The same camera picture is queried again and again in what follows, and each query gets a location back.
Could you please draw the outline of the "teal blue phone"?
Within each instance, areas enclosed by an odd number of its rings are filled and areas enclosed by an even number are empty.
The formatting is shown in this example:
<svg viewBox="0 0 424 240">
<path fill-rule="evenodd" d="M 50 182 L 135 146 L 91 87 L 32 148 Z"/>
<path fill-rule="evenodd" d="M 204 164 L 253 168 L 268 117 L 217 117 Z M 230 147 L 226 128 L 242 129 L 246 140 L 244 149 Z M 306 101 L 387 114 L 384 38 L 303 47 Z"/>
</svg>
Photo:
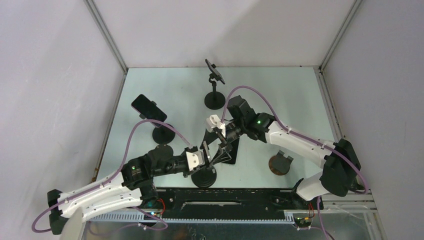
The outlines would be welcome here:
<svg viewBox="0 0 424 240">
<path fill-rule="evenodd" d="M 231 145 L 231 150 L 229 153 L 226 153 L 222 157 L 222 163 L 228 164 L 228 165 L 235 165 L 237 161 L 237 155 L 238 155 L 238 149 L 239 149 L 240 139 L 234 140 Z"/>
</svg>

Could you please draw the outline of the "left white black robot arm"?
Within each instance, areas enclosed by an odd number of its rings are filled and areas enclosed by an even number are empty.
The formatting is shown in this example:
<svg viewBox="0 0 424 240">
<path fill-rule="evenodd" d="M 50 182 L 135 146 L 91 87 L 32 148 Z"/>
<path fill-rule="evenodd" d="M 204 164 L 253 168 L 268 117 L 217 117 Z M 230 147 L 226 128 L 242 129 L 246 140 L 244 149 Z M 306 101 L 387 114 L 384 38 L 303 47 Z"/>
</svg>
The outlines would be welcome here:
<svg viewBox="0 0 424 240">
<path fill-rule="evenodd" d="M 51 208 L 49 225 L 54 235 L 60 235 L 65 224 L 77 209 L 82 210 L 82 222 L 122 208 L 153 208 L 158 194 L 153 178 L 182 173 L 188 177 L 209 164 L 208 147 L 186 147 L 174 155 L 169 145 L 158 145 L 148 153 L 125 163 L 117 173 L 90 183 L 82 188 L 62 192 L 53 189 L 47 193 Z"/>
</svg>

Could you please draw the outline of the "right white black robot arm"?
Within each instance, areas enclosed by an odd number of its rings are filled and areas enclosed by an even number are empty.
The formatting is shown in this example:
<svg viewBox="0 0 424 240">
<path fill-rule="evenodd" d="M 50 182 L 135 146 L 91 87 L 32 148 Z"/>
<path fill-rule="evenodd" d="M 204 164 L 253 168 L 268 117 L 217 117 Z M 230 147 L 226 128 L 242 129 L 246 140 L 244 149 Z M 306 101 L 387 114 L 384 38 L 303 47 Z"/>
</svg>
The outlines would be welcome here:
<svg viewBox="0 0 424 240">
<path fill-rule="evenodd" d="M 318 140 L 295 132 L 288 126 L 278 123 L 274 115 L 256 113 L 248 102 L 237 95 L 229 100 L 226 108 L 232 120 L 224 123 L 216 114 L 205 120 L 204 141 L 207 145 L 221 140 L 216 155 L 210 164 L 222 162 L 233 149 L 233 143 L 242 135 L 254 141 L 261 141 L 283 147 L 310 160 L 322 172 L 309 178 L 299 180 L 291 194 L 291 204 L 297 209 L 304 209 L 312 199 L 333 194 L 345 197 L 353 191 L 353 183 L 361 169 L 361 164 L 353 145 L 341 138 L 338 142 Z"/>
</svg>

